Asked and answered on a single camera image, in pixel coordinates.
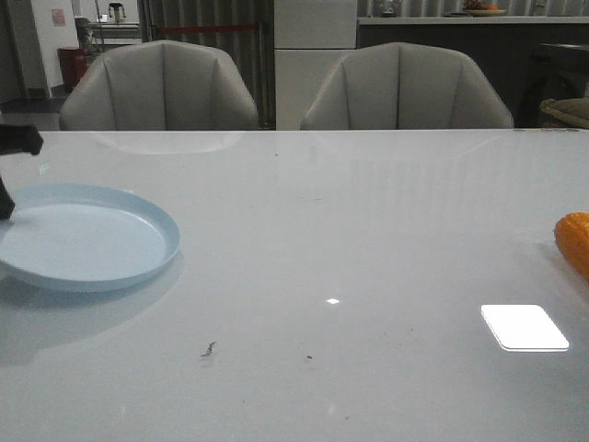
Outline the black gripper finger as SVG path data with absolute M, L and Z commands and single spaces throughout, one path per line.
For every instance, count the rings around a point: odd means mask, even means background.
M 15 209 L 15 203 L 11 198 L 2 179 L 0 179 L 0 219 L 8 220 Z
M 1 124 L 0 151 L 2 156 L 29 153 L 37 156 L 43 139 L 34 125 Z

